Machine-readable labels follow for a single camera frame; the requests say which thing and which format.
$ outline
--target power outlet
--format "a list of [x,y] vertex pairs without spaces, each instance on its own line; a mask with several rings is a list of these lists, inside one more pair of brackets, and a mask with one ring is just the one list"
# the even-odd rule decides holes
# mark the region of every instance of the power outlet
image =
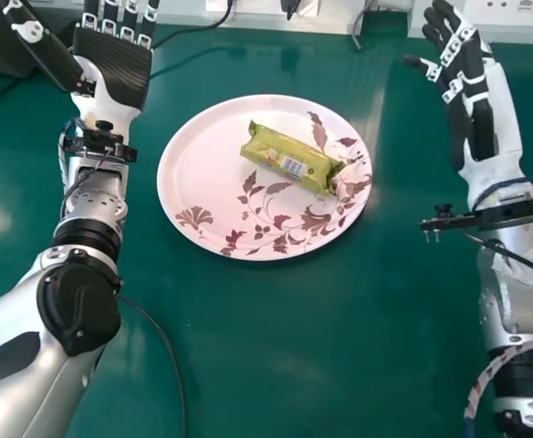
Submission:
[[533,0],[466,0],[465,14],[476,25],[533,26]]
[[[301,0],[297,15],[318,16],[319,2],[320,0]],[[227,6],[227,0],[205,0],[205,10],[208,12],[224,12]],[[285,14],[278,0],[236,0],[233,11],[235,14]]]

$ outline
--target barcode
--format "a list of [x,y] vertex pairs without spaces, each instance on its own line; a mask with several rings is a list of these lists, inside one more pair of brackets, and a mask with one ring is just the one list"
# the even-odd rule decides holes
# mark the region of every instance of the barcode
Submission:
[[302,162],[297,162],[292,158],[283,157],[283,163],[281,167],[289,172],[291,176],[301,178],[303,174],[307,171],[307,166]]

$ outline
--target wall socket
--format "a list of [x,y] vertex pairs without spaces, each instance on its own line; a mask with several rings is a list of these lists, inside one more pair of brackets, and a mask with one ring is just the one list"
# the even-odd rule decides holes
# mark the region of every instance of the wall socket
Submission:
[[476,24],[533,26],[533,0],[468,0],[465,14]]

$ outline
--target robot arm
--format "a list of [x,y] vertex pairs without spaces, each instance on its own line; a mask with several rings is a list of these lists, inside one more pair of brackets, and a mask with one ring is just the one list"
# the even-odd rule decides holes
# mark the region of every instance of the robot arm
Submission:
[[60,137],[65,195],[52,243],[0,297],[0,438],[56,438],[120,327],[116,264],[128,164],[137,158],[129,128],[147,95],[158,0],[137,37],[136,2],[117,36],[117,1],[107,0],[98,29],[99,2],[87,0],[73,56],[24,3],[1,1],[22,43],[80,112]]
[[[454,216],[451,205],[423,221],[427,233],[476,226],[470,235],[482,248],[481,324],[491,358],[512,351],[493,379],[496,425],[507,437],[533,437],[533,185],[520,169],[522,141],[506,75],[491,48],[463,15],[445,0],[425,11],[425,37],[439,63],[418,57],[418,67],[442,93],[451,131],[451,157],[468,184],[471,213]],[[482,385],[476,385],[465,413],[476,414]]]

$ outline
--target red and white striped wire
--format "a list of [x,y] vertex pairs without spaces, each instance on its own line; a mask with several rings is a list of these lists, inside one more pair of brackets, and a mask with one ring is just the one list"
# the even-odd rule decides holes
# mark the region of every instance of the red and white striped wire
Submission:
[[491,362],[489,362],[489,365],[484,370],[484,372],[479,375],[476,384],[469,393],[469,397],[467,398],[469,403],[467,404],[467,407],[464,411],[465,419],[474,420],[477,414],[477,406],[479,405],[479,401],[481,400],[482,395],[484,395],[487,385],[491,380],[494,379],[494,376],[496,376],[497,372],[500,371],[504,365],[506,365],[516,356],[519,356],[520,354],[532,350],[533,340],[524,342],[523,344],[516,345],[514,347],[509,347],[505,349],[502,354],[500,354]]

